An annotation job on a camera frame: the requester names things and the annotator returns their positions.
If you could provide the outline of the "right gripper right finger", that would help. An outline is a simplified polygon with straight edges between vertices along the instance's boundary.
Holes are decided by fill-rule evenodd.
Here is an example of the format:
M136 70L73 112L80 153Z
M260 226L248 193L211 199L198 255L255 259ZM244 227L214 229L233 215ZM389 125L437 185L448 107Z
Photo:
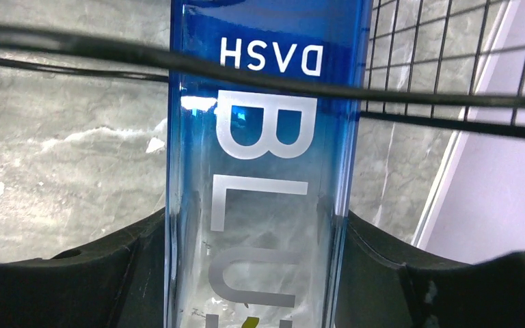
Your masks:
M464 264L350 213L335 325L525 327L525 251Z

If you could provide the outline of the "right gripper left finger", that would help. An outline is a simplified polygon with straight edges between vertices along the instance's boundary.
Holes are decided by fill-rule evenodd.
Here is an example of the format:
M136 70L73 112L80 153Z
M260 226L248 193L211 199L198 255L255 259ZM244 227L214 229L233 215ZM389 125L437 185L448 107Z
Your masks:
M0 327L162 327L165 212L55 257L0 263Z

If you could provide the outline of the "blue label clear bottle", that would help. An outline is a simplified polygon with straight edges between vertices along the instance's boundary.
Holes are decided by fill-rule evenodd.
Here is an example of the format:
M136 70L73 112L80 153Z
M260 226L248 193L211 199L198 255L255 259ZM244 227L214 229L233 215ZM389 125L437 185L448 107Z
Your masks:
M173 1L170 47L360 86L371 1ZM171 72L166 327L333 327L356 100Z

